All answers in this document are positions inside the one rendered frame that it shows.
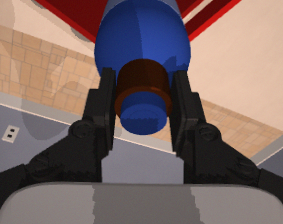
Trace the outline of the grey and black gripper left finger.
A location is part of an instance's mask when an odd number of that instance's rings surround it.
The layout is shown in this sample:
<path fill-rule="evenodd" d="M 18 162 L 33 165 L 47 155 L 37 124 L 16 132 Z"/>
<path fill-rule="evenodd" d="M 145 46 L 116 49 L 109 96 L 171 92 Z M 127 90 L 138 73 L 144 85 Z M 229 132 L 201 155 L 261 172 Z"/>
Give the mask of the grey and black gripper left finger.
<path fill-rule="evenodd" d="M 102 182 L 101 160 L 113 149 L 115 95 L 116 71 L 103 67 L 98 89 L 89 89 L 82 120 L 71 124 L 68 135 L 28 164 L 0 172 L 0 209 L 10 194 L 25 186 L 58 181 Z"/>

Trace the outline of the red bottle crate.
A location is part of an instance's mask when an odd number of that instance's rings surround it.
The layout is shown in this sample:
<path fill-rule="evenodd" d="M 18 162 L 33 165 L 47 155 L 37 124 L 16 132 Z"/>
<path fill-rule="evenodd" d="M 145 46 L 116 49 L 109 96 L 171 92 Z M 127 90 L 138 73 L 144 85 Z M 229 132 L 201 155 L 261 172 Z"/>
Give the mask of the red bottle crate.
<path fill-rule="evenodd" d="M 108 0 L 35 0 L 95 44 Z M 182 19 L 204 0 L 176 0 Z M 241 0 L 212 0 L 186 24 L 190 42 Z"/>

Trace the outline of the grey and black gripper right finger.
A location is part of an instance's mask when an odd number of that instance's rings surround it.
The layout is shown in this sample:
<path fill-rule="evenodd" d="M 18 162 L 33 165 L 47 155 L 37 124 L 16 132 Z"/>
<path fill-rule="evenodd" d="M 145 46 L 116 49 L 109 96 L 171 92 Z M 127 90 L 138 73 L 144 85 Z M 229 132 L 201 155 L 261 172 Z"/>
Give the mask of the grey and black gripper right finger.
<path fill-rule="evenodd" d="M 184 161 L 183 184 L 257 187 L 283 203 L 283 177 L 258 169 L 253 161 L 222 141 L 220 130 L 206 122 L 199 93 L 192 92 L 186 70 L 173 73 L 170 91 L 172 151 Z"/>

